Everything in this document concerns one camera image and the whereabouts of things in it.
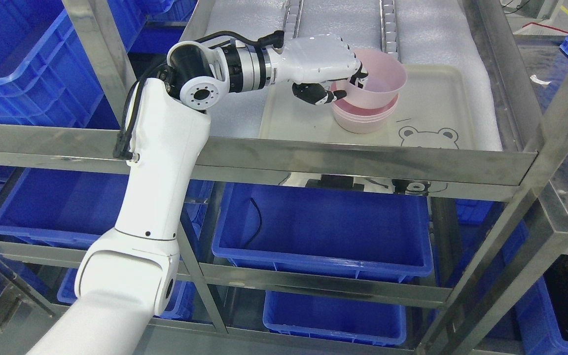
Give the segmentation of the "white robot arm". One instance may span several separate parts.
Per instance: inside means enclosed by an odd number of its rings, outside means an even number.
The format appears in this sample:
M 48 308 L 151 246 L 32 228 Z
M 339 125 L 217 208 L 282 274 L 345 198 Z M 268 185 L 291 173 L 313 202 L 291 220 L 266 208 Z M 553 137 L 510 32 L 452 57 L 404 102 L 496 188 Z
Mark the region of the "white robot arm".
M 30 355 L 131 355 L 167 307 L 180 259 L 177 231 L 192 170 L 208 140 L 207 109 L 272 81 L 285 33 L 257 40 L 223 30 L 176 43 L 133 84 L 113 157 L 129 164 L 115 226 L 87 250 L 77 300 Z

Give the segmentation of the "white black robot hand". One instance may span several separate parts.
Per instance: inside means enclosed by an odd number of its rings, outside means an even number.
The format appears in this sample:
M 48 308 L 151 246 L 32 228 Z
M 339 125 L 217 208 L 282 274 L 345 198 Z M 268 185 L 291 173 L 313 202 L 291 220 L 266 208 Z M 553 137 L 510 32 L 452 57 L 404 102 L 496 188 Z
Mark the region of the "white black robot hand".
M 299 37 L 284 41 L 280 50 L 267 49 L 266 84 L 290 83 L 293 96 L 313 105 L 329 104 L 347 96 L 324 84 L 345 80 L 364 88 L 369 78 L 354 50 L 337 35 Z

